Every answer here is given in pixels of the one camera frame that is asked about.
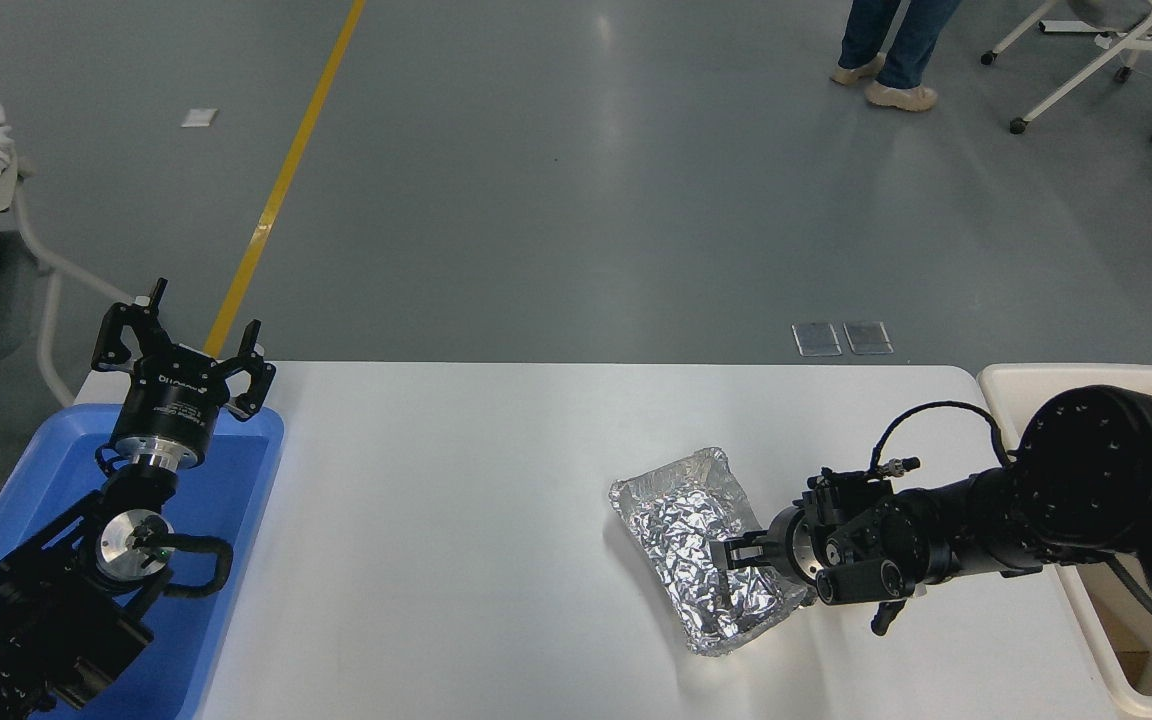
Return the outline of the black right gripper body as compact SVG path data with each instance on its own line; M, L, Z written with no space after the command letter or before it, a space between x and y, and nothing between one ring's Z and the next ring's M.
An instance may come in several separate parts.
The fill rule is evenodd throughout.
M803 585L817 583L817 555L806 510L799 503L778 511L765 536L765 560L782 577Z

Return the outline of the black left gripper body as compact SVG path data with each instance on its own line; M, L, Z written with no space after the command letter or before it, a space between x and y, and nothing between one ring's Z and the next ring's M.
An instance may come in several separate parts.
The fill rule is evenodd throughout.
M132 363L111 445L123 457L164 444L179 447L179 457L205 457L228 400L219 361L188 347L147 354Z

